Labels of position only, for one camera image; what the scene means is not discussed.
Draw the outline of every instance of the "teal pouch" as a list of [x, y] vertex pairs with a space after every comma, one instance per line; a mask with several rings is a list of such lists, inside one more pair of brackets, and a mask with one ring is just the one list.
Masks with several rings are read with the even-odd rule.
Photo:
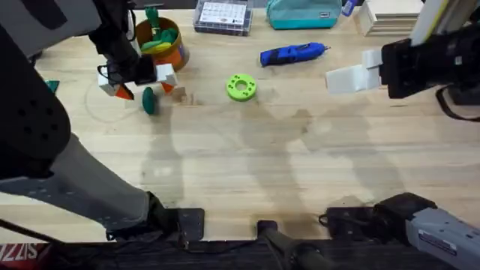
[[268, 0], [266, 11], [274, 29], [331, 28], [341, 14], [341, 0]]

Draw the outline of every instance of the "wooden board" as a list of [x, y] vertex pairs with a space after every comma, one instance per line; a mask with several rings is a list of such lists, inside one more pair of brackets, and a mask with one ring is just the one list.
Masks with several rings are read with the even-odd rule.
[[[163, 97], [159, 117], [96, 86], [104, 59], [87, 37], [49, 48], [37, 69], [61, 81], [57, 96], [85, 147], [166, 206], [204, 208], [206, 239], [251, 239], [267, 218], [293, 237], [328, 238], [316, 222], [327, 207], [404, 191], [480, 226], [480, 125], [444, 116], [434, 91], [390, 100], [385, 89], [326, 90], [325, 72], [356, 65], [364, 50], [396, 37], [363, 37], [352, 17], [329, 30], [274, 31], [263, 10], [254, 11], [250, 37], [199, 34], [192, 10], [160, 14], [179, 24], [190, 61], [178, 72], [184, 93]], [[331, 49], [317, 60], [260, 67], [260, 52], [307, 42]], [[255, 100], [227, 97], [224, 83], [236, 73], [255, 78]], [[33, 199], [0, 194], [0, 216], [65, 241], [105, 240], [99, 224]], [[4, 230], [0, 239], [31, 241]]]

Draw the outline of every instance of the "green toy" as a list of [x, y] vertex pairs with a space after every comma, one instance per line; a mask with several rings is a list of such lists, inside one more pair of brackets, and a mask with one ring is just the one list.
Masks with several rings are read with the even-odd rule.
[[173, 36], [174, 40], [177, 39], [177, 37], [179, 36], [179, 32], [176, 31], [174, 28], [170, 27], [167, 29], [168, 32], [170, 32], [170, 34]]
[[247, 74], [235, 74], [226, 81], [226, 93], [234, 101], [249, 101], [257, 92], [255, 79]]
[[143, 50], [148, 50], [150, 48], [153, 48], [159, 44], [162, 44], [163, 41], [162, 40], [156, 40], [156, 41], [149, 41], [149, 42], [145, 42], [144, 44], [142, 44], [142, 47], [140, 48], [142, 51]]
[[162, 40], [163, 42], [168, 42], [168, 43], [170, 43], [170, 44], [173, 44], [173, 42], [175, 42], [175, 39], [176, 39], [176, 38], [172, 35], [172, 33], [171, 33], [170, 31], [168, 31], [168, 30], [162, 31], [162, 33], [161, 33], [160, 36], [161, 36], [161, 40]]
[[145, 113], [150, 116], [155, 114], [155, 105], [157, 103], [157, 95], [154, 94], [152, 87], [146, 87], [143, 90], [142, 105]]
[[50, 91], [55, 94], [57, 92], [57, 88], [59, 87], [60, 81], [57, 80], [47, 80], [45, 81], [46, 85], [48, 88], [50, 88]]

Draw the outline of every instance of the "white sticker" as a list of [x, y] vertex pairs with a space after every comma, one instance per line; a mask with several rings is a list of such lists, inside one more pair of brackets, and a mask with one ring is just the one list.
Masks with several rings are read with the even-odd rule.
[[451, 254], [453, 256], [457, 256], [457, 245], [456, 244], [452, 244], [449, 241], [437, 238], [437, 237], [431, 235], [430, 233], [425, 232], [422, 229], [418, 230], [418, 237], [423, 242], [426, 242], [430, 245], [433, 245], [434, 247], [437, 247], [437, 248], [441, 249], [442, 251], [445, 251], [448, 254]]
[[330, 12], [320, 12], [320, 18], [330, 18]]
[[247, 5], [206, 2], [203, 4], [200, 22], [226, 23], [243, 26]]

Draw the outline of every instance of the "green block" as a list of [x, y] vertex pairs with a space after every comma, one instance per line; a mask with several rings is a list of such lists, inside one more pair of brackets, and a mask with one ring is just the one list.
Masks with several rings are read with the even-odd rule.
[[155, 114], [155, 107], [157, 103], [157, 96], [154, 94], [153, 89], [151, 87], [146, 87], [143, 90], [142, 95], [142, 105], [145, 113], [151, 115]]
[[59, 87], [60, 81], [58, 80], [47, 80], [45, 81], [46, 85], [48, 88], [50, 88], [50, 91], [55, 94], [57, 92], [57, 88]]

